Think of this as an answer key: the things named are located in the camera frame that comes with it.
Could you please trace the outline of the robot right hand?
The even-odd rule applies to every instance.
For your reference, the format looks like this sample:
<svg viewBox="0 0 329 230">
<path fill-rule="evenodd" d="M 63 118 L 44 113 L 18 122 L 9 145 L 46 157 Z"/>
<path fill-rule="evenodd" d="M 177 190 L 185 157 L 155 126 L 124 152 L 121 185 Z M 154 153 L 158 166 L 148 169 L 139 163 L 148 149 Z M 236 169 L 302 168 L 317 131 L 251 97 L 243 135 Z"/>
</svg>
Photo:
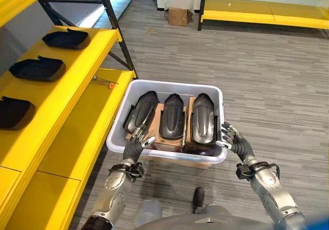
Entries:
<svg viewBox="0 0 329 230">
<path fill-rule="evenodd" d="M 224 122 L 221 128 L 223 141 L 216 141 L 216 145 L 237 154 L 241 161 L 254 156 L 253 149 L 244 136 L 230 123 Z"/>
</svg>

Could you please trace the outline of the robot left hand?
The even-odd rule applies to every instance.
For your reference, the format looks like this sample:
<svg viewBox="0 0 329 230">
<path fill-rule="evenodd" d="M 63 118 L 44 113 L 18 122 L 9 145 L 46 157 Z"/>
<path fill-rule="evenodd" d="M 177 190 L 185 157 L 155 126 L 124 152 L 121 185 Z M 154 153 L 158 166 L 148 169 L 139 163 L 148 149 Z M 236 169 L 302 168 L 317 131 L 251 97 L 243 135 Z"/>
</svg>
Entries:
<svg viewBox="0 0 329 230">
<path fill-rule="evenodd" d="M 123 159 L 130 159 L 137 163 L 139 157 L 144 149 L 149 147 L 153 142 L 155 142 L 156 137 L 150 136 L 145 137 L 148 133 L 144 127 L 137 127 L 130 137 L 128 143 L 126 144 L 123 152 Z"/>
</svg>

